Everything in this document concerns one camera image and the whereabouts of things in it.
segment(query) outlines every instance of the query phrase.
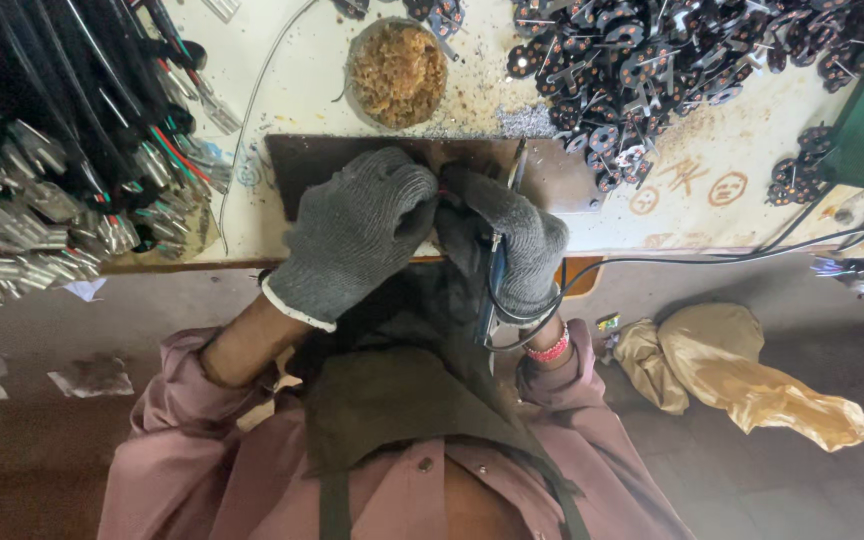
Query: red beaded bracelet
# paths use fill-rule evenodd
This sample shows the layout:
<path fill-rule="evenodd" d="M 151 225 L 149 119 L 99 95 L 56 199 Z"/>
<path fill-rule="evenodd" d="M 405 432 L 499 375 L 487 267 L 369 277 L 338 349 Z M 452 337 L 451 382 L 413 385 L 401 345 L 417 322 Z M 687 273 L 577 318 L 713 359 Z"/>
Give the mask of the red beaded bracelet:
<path fill-rule="evenodd" d="M 552 348 L 547 350 L 533 350 L 530 349 L 528 345 L 522 345 L 522 349 L 525 349 L 525 354 L 529 356 L 530 359 L 536 362 L 552 362 L 558 357 L 560 357 L 563 351 L 569 347 L 569 327 L 564 326 L 562 329 L 561 337 L 558 338 L 558 341 Z"/>

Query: work glove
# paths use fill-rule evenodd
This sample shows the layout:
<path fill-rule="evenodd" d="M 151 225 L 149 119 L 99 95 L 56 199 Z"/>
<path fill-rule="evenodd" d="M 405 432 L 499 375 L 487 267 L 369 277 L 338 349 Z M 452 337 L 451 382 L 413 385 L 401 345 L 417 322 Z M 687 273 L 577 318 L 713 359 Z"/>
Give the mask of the work glove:
<path fill-rule="evenodd" d="M 438 180 L 400 148 L 366 152 L 298 203 L 292 250 L 262 283 L 286 315 L 327 332 L 409 263 L 432 230 Z"/>
<path fill-rule="evenodd" d="M 460 167 L 442 172 L 448 191 L 475 214 L 461 208 L 441 206 L 436 212 L 438 241 L 450 261 L 467 278 L 481 277 L 485 288 L 492 230 L 506 241 L 505 277 L 496 291 L 499 302 L 510 313 L 539 311 L 559 294 L 556 269 L 569 244 L 569 227 L 558 217 L 538 209 L 522 195 L 497 180 Z M 545 313 L 520 319 L 497 309 L 500 321 L 519 328 L 534 326 Z"/>

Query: tan plastic bag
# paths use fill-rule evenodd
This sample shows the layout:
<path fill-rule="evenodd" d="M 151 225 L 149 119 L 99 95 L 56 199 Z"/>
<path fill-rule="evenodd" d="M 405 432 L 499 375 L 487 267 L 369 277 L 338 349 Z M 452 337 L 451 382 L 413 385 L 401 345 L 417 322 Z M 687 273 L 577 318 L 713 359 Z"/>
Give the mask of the tan plastic bag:
<path fill-rule="evenodd" d="M 682 414 L 689 407 L 689 392 L 672 373 L 657 330 L 652 319 L 626 325 L 612 353 L 645 399 L 665 412 Z"/>
<path fill-rule="evenodd" d="M 734 303 L 680 309 L 658 329 L 658 342 L 676 378 L 702 403 L 724 409 L 748 434 L 756 426 L 787 427 L 826 452 L 864 441 L 857 403 L 825 396 L 759 363 L 765 343 L 756 317 Z"/>

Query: bowl of rosin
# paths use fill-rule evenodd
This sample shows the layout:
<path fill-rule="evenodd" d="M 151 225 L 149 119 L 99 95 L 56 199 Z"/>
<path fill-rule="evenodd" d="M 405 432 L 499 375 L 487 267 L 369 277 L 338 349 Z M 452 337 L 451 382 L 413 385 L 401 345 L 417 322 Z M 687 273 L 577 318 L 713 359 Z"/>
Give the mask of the bowl of rosin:
<path fill-rule="evenodd" d="M 379 124 L 401 130 L 435 113 L 446 93 L 447 60 L 439 41 L 414 21 L 378 20 L 348 51 L 351 98 Z"/>

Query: dark apron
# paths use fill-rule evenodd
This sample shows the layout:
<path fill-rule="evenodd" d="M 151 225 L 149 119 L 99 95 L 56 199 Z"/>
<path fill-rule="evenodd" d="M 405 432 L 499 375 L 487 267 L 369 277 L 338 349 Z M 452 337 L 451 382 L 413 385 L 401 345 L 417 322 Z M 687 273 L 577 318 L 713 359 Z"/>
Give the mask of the dark apron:
<path fill-rule="evenodd" d="M 340 320 L 338 335 L 324 338 L 331 346 L 310 348 L 327 354 L 313 373 L 302 374 L 311 378 L 302 402 L 309 462 L 321 486 L 319 538 L 351 538 L 350 470 L 383 447 L 444 437 L 486 444 L 538 472 L 564 515 L 562 537 L 588 540 L 573 498 L 581 495 L 578 488 L 499 398 L 489 353 L 473 345 L 473 325 L 467 324 L 474 309 L 446 316 L 442 308 L 454 309 L 455 302 L 435 299 L 455 297 L 454 290 L 440 290 L 450 281 L 429 265 L 417 268 L 393 277 L 351 311 L 345 327 L 352 330 L 345 335 Z M 336 350 L 336 341 L 349 352 Z"/>

